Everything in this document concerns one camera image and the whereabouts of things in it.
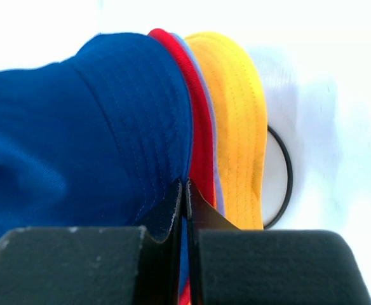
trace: fabric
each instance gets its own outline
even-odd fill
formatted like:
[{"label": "fabric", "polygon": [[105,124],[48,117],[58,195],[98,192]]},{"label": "fabric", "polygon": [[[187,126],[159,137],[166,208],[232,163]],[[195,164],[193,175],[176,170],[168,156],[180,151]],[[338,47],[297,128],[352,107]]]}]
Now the fabric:
[{"label": "fabric", "polygon": [[[154,29],[149,35],[159,41],[179,65],[190,92],[193,120],[193,142],[190,178],[195,181],[199,191],[209,204],[214,205],[213,183],[213,139],[210,111],[204,89],[190,58],[178,41],[162,29]],[[180,256],[180,291],[186,285],[189,274],[187,238],[183,234]]]},{"label": "fabric", "polygon": [[172,33],[172,36],[181,44],[181,47],[184,49],[184,51],[187,53],[188,57],[190,58],[192,65],[194,66],[199,81],[204,89],[204,94],[206,97],[206,101],[208,104],[208,110],[210,111],[210,118],[212,123],[212,139],[213,139],[213,177],[214,177],[214,186],[215,186],[215,206],[217,207],[217,211],[220,212],[223,216],[225,215],[225,206],[224,206],[224,195],[222,194],[222,186],[221,181],[219,177],[219,169],[218,169],[218,149],[217,149],[217,124],[215,122],[215,111],[212,104],[212,99],[210,96],[210,91],[208,90],[208,87],[205,83],[203,73],[201,71],[201,68],[199,67],[199,64],[192,53],[190,47],[188,47],[187,43],[178,35]]},{"label": "fabric", "polygon": [[0,72],[0,237],[133,224],[188,178],[191,152],[187,84],[149,36],[99,35],[66,61]]},{"label": "fabric", "polygon": [[[267,113],[259,75],[237,43],[214,32],[185,38],[215,109],[219,173],[226,218],[240,229],[263,229],[261,188]],[[190,304],[187,282],[180,305]]]}]

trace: black rubber band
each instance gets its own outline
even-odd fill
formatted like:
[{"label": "black rubber band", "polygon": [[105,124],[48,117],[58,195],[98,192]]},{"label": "black rubber band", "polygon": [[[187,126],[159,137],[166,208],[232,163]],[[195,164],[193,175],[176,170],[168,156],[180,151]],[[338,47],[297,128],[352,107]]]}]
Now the black rubber band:
[{"label": "black rubber band", "polygon": [[274,137],[276,142],[279,144],[280,149],[283,153],[283,156],[285,157],[286,161],[286,168],[287,168],[287,188],[286,188],[286,194],[285,199],[283,200],[283,203],[281,204],[281,207],[279,211],[277,212],[276,216],[272,218],[267,224],[264,225],[264,229],[270,229],[273,227],[283,216],[285,213],[288,203],[290,202],[290,197],[292,196],[292,190],[293,190],[293,166],[292,166],[292,160],[290,159],[290,155],[288,154],[286,145],[280,138],[280,136],[274,131],[273,128],[271,128],[269,125],[267,126],[268,132]]}]

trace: white surface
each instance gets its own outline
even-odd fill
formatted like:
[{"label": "white surface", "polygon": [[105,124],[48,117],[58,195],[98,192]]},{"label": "white surface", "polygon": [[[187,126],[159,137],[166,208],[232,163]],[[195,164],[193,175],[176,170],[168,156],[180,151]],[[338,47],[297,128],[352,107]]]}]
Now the white surface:
[{"label": "white surface", "polygon": [[278,227],[339,232],[371,294],[371,2],[254,2],[0,0],[0,69],[61,60],[97,32],[231,36],[255,61],[269,122],[292,155]]}]

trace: yellow fabric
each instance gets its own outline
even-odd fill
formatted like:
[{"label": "yellow fabric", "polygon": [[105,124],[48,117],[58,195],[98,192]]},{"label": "yellow fabric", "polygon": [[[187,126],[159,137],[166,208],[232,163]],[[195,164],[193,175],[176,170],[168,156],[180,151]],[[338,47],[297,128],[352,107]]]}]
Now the yellow fabric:
[{"label": "yellow fabric", "polygon": [[257,70],[244,49],[226,36],[201,32],[185,41],[214,104],[226,218],[240,229],[263,229],[267,113]]}]

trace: blue fabric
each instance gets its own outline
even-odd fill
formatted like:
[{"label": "blue fabric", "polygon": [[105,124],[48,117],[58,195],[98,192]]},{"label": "blue fabric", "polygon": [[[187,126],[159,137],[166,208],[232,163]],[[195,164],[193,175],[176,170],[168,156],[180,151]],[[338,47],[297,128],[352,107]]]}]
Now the blue fabric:
[{"label": "blue fabric", "polygon": [[64,62],[0,72],[0,237],[133,224],[186,180],[191,148],[186,82],[148,36],[99,35]]},{"label": "blue fabric", "polygon": [[180,295],[187,283],[189,276],[187,220],[183,217],[181,225],[181,256],[180,256]]}]

